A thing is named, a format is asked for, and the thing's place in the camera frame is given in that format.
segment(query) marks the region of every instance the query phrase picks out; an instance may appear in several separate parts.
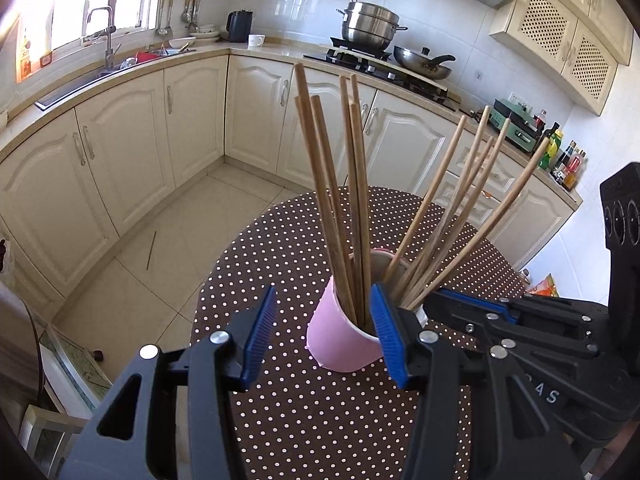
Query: tiled floor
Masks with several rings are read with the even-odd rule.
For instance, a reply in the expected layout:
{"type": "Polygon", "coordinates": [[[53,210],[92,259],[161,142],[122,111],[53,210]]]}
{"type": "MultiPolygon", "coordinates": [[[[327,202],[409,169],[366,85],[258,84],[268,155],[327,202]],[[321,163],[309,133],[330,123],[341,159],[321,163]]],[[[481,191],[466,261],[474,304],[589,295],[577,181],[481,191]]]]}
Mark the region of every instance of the tiled floor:
{"type": "Polygon", "coordinates": [[[222,251],[265,209],[295,196],[223,164],[140,231],[55,325],[86,348],[101,349],[111,379],[145,344],[165,351],[187,345],[196,292],[222,251]]]}

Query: pink cup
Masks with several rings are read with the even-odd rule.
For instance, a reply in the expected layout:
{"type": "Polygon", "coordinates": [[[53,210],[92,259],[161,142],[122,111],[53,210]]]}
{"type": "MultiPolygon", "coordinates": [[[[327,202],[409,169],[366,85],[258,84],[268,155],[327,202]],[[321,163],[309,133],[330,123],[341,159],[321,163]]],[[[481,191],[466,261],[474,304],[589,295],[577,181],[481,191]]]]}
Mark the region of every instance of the pink cup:
{"type": "MultiPolygon", "coordinates": [[[[393,253],[373,249],[371,251],[372,282],[382,280],[393,253]]],[[[389,281],[392,288],[404,274],[408,264],[401,261],[389,281]]],[[[322,368],[334,372],[354,372],[382,357],[377,337],[355,326],[343,312],[335,294],[334,277],[324,288],[318,306],[306,329],[306,347],[322,368]]]]}

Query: brown tablecloth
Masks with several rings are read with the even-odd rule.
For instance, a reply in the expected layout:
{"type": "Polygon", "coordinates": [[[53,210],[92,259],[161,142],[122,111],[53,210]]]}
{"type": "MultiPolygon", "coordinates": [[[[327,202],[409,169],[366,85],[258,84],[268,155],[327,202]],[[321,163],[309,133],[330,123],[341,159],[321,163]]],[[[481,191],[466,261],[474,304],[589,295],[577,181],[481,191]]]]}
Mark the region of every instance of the brown tablecloth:
{"type": "MultiPolygon", "coordinates": [[[[374,248],[396,250],[420,205],[402,191],[370,188],[374,248]]],[[[348,208],[342,189],[342,206],[348,208]]],[[[436,227],[443,209],[431,205],[407,259],[436,227]]],[[[469,224],[447,256],[450,261],[475,234],[469,224]]],[[[397,479],[404,463],[418,402],[397,389],[382,359],[353,374],[325,370],[305,349],[306,326],[330,276],[314,193],[274,206],[222,254],[200,291],[191,342],[224,328],[233,313],[254,304],[273,283],[277,326],[254,388],[232,396],[234,421],[249,479],[397,479]]],[[[474,251],[444,286],[487,300],[520,297],[522,284],[489,242],[474,251]]],[[[473,338],[430,322],[453,344],[473,338]]],[[[460,390],[458,465],[468,472],[471,406],[460,390]]]]}

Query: kitchen sink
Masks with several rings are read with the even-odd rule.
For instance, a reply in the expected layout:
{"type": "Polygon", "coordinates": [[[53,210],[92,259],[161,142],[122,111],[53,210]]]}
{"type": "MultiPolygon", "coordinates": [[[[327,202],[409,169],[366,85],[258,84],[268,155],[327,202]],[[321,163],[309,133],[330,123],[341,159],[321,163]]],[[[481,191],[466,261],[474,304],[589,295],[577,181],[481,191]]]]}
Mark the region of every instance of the kitchen sink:
{"type": "MultiPolygon", "coordinates": [[[[187,49],[187,50],[181,52],[180,54],[186,54],[187,52],[194,52],[194,49],[191,49],[191,50],[187,49]]],[[[164,49],[164,50],[153,50],[152,54],[157,54],[158,56],[161,56],[161,57],[175,56],[176,54],[178,54],[178,49],[177,48],[168,48],[168,49],[164,49]]],[[[124,59],[121,59],[121,60],[117,61],[116,65],[119,66],[120,63],[122,63],[123,61],[124,61],[124,59]]],[[[134,66],[139,66],[141,64],[143,64],[143,63],[137,63],[134,66]]],[[[49,92],[44,97],[41,97],[40,99],[38,99],[36,101],[35,105],[40,110],[46,110],[46,109],[52,107],[58,101],[61,101],[65,97],[67,97],[67,96],[69,96],[69,95],[81,90],[85,86],[89,86],[91,83],[94,83],[96,81],[100,81],[100,79],[104,79],[106,77],[109,77],[110,75],[117,74],[119,72],[123,72],[124,70],[127,70],[127,68],[122,68],[122,69],[121,68],[115,68],[113,70],[107,70],[107,69],[105,69],[105,67],[101,66],[100,68],[96,68],[95,70],[91,70],[91,72],[87,72],[86,74],[83,74],[80,77],[76,77],[72,81],[69,81],[68,83],[65,83],[65,84],[59,86],[53,92],[49,92]]]]}

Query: stainless steel pot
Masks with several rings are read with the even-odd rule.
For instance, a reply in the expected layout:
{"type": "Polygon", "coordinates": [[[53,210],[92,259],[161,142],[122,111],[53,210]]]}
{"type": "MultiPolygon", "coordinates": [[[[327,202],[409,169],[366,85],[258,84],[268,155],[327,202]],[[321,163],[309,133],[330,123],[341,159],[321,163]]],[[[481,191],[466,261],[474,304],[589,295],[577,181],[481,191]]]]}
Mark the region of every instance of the stainless steel pot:
{"type": "Polygon", "coordinates": [[[335,9],[342,15],[342,38],[362,46],[385,50],[399,27],[399,16],[385,7],[351,0],[346,10],[335,9]]]}
{"type": "Polygon", "coordinates": [[[412,72],[435,81],[447,78],[449,74],[451,74],[451,69],[446,66],[442,66],[441,63],[444,63],[445,61],[455,61],[456,58],[447,54],[446,56],[438,56],[433,59],[429,59],[427,57],[428,54],[428,48],[424,48],[422,53],[418,54],[417,52],[409,50],[408,48],[403,48],[402,46],[394,47],[394,58],[400,66],[405,69],[411,70],[412,72]]]}

